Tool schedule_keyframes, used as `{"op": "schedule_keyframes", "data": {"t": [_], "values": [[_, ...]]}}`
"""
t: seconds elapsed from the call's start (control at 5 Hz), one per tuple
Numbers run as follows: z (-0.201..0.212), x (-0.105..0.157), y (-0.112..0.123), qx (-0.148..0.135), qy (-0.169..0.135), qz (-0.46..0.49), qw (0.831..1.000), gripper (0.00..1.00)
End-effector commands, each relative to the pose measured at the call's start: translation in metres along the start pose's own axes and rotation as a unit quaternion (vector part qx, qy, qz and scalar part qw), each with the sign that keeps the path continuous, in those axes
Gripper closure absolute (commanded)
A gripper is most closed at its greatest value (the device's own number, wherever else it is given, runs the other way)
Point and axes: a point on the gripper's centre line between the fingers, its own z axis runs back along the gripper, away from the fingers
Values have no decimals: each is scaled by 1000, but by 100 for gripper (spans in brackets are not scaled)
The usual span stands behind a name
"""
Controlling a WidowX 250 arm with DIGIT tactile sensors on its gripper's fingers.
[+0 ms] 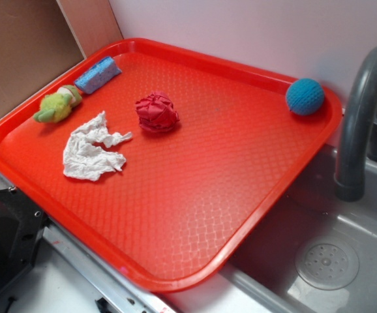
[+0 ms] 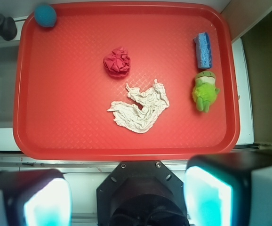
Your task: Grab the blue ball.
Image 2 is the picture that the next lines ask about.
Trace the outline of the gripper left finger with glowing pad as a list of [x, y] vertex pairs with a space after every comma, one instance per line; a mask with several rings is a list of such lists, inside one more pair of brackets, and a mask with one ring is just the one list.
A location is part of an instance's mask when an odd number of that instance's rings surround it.
[[0, 226], [69, 226], [72, 195], [57, 169], [0, 171]]

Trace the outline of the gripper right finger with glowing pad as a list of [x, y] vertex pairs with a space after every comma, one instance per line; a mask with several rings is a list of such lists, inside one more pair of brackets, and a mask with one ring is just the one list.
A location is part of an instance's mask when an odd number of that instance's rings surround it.
[[196, 226], [272, 226], [272, 151], [193, 156], [183, 190]]

